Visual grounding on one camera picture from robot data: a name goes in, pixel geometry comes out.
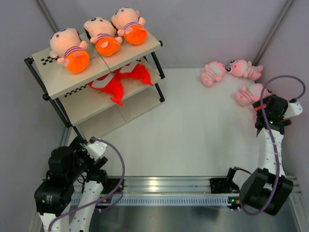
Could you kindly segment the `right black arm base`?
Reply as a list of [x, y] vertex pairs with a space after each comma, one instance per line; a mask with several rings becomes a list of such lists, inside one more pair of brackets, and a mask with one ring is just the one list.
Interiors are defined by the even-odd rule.
[[227, 177], [224, 178], [211, 178], [210, 187], [212, 194], [221, 193], [239, 193], [239, 187]]

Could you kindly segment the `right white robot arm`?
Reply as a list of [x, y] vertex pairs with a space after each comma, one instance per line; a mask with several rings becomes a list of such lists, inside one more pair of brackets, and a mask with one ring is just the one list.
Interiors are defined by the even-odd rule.
[[238, 167], [230, 168], [225, 180], [226, 188], [239, 192], [242, 206], [275, 216], [293, 190], [293, 182], [286, 178], [281, 158], [284, 128], [291, 124], [284, 118], [289, 103], [273, 94], [253, 103], [256, 111], [256, 138], [258, 140], [258, 167], [242, 181], [236, 174]]

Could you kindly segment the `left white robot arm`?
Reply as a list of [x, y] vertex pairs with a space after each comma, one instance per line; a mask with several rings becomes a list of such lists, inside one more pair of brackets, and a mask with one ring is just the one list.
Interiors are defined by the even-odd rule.
[[[108, 190], [108, 175], [102, 166], [107, 144], [82, 144], [75, 138], [69, 146], [54, 149], [49, 158], [46, 179], [34, 194], [37, 212], [46, 232], [87, 232], [90, 227], [96, 200]], [[86, 173], [84, 191], [79, 210], [70, 219], [67, 212], [75, 192], [74, 183]]]

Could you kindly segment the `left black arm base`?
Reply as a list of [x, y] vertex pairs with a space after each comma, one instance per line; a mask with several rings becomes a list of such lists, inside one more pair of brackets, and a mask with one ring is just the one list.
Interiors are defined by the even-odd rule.
[[[119, 184], [120, 178], [110, 178], [108, 180], [108, 184], [106, 185], [106, 188], [104, 189], [105, 193], [110, 193], [115, 189], [115, 187]], [[125, 181], [122, 180], [119, 187], [116, 189], [115, 192], [122, 192], [124, 190], [124, 183]]]

